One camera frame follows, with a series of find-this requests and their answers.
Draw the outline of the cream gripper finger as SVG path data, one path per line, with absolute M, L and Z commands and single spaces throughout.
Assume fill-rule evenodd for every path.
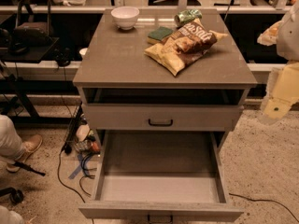
M 257 42 L 264 46 L 276 45 L 278 41 L 278 29 L 281 21 L 277 21 L 267 28 L 262 34 L 257 38 Z
M 299 101 L 299 62 L 288 61 L 283 68 L 273 68 L 269 74 L 266 95 L 262 100 L 259 121 L 274 124 Z

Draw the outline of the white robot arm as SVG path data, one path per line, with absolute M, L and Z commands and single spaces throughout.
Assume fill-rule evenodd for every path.
M 277 54 L 288 62 L 269 74 L 266 95 L 261 104 L 260 122 L 273 124 L 299 101 L 299 3 L 267 28 L 257 39 L 261 45 L 277 46 Z

